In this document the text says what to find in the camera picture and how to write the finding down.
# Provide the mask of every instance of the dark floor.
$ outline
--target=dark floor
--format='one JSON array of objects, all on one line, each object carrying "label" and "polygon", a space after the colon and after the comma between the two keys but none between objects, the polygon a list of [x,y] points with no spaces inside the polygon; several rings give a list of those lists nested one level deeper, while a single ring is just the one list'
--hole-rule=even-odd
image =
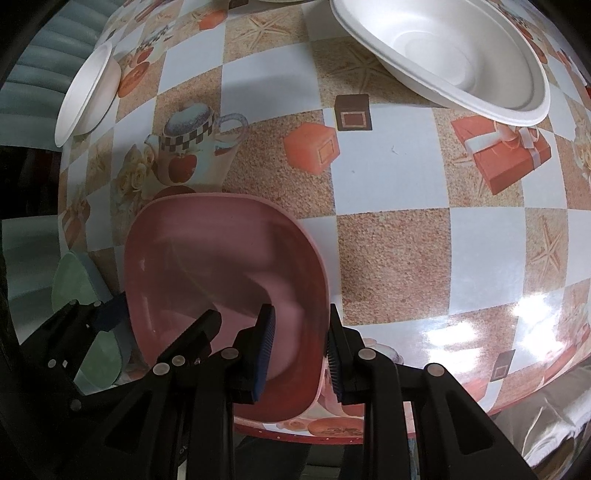
[{"label": "dark floor", "polygon": [[61,155],[0,146],[0,220],[57,214]]}]

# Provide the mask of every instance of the table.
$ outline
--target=table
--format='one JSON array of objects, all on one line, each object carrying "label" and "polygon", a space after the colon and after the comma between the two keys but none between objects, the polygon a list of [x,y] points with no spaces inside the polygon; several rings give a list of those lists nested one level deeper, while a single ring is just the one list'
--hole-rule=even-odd
[{"label": "table", "polygon": [[[126,1],[99,40],[124,71],[118,96],[63,150],[62,252],[88,252],[120,291],[127,231],[153,198],[264,197],[314,238],[331,301],[368,346],[442,363],[490,413],[531,394],[591,353],[591,98],[547,19],[525,2],[495,5],[550,82],[535,128],[428,103],[327,0]],[[470,138],[494,131],[505,140],[468,155]],[[485,180],[507,159],[536,168]],[[362,414],[325,375],[299,417],[236,421],[256,436],[357,443]]]}]

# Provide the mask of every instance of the chair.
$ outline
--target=chair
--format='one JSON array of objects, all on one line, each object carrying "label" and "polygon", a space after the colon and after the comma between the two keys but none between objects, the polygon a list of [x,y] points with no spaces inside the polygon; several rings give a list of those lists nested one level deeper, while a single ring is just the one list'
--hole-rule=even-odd
[{"label": "chair", "polygon": [[109,17],[124,0],[70,0],[35,35],[0,90],[0,145],[61,151],[57,115]]}]

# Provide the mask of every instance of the pink bowl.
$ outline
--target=pink bowl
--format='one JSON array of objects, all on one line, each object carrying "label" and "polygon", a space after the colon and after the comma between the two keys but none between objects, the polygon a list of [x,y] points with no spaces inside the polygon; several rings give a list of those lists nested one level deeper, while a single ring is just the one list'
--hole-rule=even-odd
[{"label": "pink bowl", "polygon": [[273,304],[277,327],[265,391],[235,413],[276,423],[313,403],[329,325],[326,274],[311,239],[276,205],[224,193],[151,202],[129,230],[125,284],[135,337],[150,365],[207,309],[222,314],[216,352],[254,325],[261,304]]}]

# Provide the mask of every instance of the white paper bowl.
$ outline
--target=white paper bowl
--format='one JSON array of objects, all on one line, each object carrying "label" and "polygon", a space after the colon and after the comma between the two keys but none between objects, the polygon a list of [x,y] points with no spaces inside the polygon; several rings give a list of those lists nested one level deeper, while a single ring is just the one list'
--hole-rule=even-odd
[{"label": "white paper bowl", "polygon": [[330,0],[343,27],[401,83],[443,106],[519,127],[550,109],[525,38],[485,0]]},{"label": "white paper bowl", "polygon": [[90,132],[107,113],[121,81],[121,67],[112,52],[111,42],[103,43],[74,77],[57,116],[56,146],[63,146],[71,134]]}]

